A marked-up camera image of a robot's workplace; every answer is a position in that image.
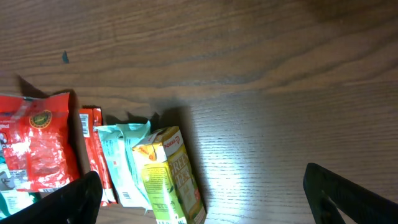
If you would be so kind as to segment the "green yellow juice carton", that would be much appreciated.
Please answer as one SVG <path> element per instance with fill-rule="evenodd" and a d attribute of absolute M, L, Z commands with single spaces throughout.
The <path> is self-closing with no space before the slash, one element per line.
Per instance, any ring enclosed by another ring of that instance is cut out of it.
<path fill-rule="evenodd" d="M 205 222 L 206 210 L 178 126 L 158 129 L 132 153 L 157 223 Z"/>

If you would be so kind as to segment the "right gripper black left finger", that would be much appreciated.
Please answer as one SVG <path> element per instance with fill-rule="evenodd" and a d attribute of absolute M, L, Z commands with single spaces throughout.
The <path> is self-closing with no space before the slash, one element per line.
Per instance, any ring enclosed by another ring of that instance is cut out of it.
<path fill-rule="evenodd" d="M 1 220 L 2 224 L 91 224 L 101 206 L 103 189 L 97 172 L 52 192 L 33 205 Z"/>

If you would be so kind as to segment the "red snack stick packet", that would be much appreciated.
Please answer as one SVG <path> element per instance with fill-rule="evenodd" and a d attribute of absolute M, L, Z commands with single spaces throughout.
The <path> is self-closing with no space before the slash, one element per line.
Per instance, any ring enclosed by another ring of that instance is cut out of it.
<path fill-rule="evenodd" d="M 113 183 L 104 157 L 103 148 L 97 126 L 103 124 L 101 108 L 82 108 L 79 110 L 86 153 L 90 163 L 90 170 L 98 173 L 103 189 L 101 206 L 117 204 Z"/>

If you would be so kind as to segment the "green snack bag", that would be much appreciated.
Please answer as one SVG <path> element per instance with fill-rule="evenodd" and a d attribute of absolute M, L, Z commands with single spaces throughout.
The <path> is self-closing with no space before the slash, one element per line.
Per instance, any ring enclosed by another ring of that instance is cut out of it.
<path fill-rule="evenodd" d="M 16 190 L 6 160 L 1 156 L 1 219 L 27 208 L 40 199 L 41 197 L 37 193 L 18 192 Z"/>

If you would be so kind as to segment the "light blue snack packet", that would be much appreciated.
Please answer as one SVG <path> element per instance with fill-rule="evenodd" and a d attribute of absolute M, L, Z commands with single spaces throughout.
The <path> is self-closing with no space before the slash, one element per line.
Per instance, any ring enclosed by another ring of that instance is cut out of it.
<path fill-rule="evenodd" d="M 141 170 L 134 160 L 132 149 L 150 134 L 150 122 L 97 126 L 106 164 L 112 183 L 123 207 L 142 207 L 151 210 Z"/>

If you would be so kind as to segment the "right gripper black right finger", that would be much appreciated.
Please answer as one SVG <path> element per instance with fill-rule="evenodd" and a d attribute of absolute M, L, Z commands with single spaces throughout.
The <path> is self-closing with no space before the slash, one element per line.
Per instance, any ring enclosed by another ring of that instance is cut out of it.
<path fill-rule="evenodd" d="M 303 189 L 315 223 L 397 223 L 397 204 L 318 165 L 307 164 Z"/>

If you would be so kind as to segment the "red chips bag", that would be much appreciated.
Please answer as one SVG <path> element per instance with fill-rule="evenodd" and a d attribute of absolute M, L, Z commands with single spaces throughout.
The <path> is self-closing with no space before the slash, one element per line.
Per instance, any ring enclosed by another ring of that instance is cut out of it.
<path fill-rule="evenodd" d="M 54 192 L 79 178 L 68 142 L 69 98 L 1 96 L 1 146 L 18 191 Z"/>

